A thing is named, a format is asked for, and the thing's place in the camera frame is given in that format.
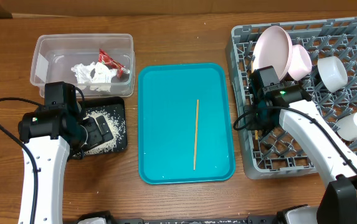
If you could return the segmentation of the small pink bowl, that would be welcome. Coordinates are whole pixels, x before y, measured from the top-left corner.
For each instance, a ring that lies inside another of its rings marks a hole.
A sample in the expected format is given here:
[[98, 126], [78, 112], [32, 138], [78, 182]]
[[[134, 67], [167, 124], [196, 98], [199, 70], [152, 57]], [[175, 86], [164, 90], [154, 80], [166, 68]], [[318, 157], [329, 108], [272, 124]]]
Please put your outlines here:
[[312, 61], [308, 51], [300, 44], [292, 48], [292, 61], [288, 69], [288, 74], [299, 81], [308, 75], [312, 70]]

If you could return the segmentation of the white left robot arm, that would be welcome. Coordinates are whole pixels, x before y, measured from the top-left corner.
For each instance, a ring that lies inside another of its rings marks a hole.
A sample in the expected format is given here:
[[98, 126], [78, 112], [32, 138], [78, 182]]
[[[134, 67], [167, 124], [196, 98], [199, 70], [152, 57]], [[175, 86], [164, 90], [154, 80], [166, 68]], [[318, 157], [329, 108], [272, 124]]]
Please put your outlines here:
[[84, 108], [77, 102], [77, 92], [73, 84], [46, 84], [44, 104], [19, 122], [24, 155], [19, 223], [62, 223], [67, 159], [88, 139], [80, 125]]

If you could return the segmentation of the beige paper cup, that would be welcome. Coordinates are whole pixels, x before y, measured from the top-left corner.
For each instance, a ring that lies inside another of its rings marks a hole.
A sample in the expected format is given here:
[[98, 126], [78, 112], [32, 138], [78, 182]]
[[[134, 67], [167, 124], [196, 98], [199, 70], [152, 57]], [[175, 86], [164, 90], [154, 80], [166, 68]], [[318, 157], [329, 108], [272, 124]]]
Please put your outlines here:
[[345, 141], [355, 141], [357, 139], [357, 112], [345, 116], [337, 121], [338, 135]]

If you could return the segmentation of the wooden chopstick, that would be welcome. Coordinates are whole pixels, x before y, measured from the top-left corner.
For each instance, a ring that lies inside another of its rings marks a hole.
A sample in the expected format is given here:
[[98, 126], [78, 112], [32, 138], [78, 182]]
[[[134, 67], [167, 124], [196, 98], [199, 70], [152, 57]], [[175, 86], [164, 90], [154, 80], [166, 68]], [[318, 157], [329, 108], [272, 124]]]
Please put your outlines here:
[[196, 100], [193, 170], [196, 170], [197, 149], [198, 149], [198, 121], [199, 121], [199, 100]]
[[[254, 73], [254, 61], [252, 60], [251, 63], [251, 74]], [[258, 135], [258, 130], [254, 131], [254, 135], [255, 135], [255, 140], [259, 140], [259, 135]]]

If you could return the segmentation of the white napkin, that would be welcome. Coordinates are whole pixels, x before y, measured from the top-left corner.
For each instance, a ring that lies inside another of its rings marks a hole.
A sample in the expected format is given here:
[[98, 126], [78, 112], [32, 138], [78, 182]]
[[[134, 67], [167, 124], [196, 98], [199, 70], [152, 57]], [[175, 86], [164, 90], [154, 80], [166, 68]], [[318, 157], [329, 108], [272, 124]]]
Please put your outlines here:
[[92, 62], [90, 65], [76, 64], [71, 71], [74, 72], [78, 84], [86, 84], [79, 86], [81, 90], [89, 87], [92, 91], [110, 92], [112, 78], [117, 75], [117, 69], [109, 69], [101, 62]]

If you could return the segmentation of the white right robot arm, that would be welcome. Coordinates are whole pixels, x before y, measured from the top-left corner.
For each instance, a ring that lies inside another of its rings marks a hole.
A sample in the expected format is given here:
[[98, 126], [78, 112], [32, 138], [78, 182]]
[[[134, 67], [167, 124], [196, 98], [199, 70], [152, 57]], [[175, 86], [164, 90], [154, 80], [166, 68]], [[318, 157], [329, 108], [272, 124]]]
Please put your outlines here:
[[325, 193], [317, 207], [302, 205], [279, 213], [282, 223], [357, 223], [357, 155], [336, 135], [300, 86], [285, 86], [273, 67], [250, 75], [252, 129], [280, 126], [300, 145], [318, 171]]

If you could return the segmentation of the large white plate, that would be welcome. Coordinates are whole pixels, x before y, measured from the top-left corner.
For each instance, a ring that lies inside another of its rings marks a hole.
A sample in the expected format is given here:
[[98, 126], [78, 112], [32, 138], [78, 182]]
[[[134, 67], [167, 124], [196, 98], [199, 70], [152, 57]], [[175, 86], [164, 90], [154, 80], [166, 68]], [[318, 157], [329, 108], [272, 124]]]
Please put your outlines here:
[[279, 80], [283, 80], [289, 70], [293, 55], [289, 34], [279, 26], [266, 29], [256, 41], [253, 50], [253, 69], [273, 66]]

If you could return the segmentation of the red snack wrapper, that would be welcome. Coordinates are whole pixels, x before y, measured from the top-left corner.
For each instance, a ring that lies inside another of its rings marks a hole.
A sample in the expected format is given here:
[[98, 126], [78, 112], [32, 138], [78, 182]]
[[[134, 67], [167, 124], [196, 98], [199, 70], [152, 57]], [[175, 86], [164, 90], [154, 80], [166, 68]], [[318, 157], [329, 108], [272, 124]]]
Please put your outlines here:
[[121, 78], [123, 74], [129, 75], [130, 70], [123, 66], [120, 62], [112, 59], [104, 50], [99, 49], [98, 61], [108, 68], [115, 69], [117, 71], [117, 77]]

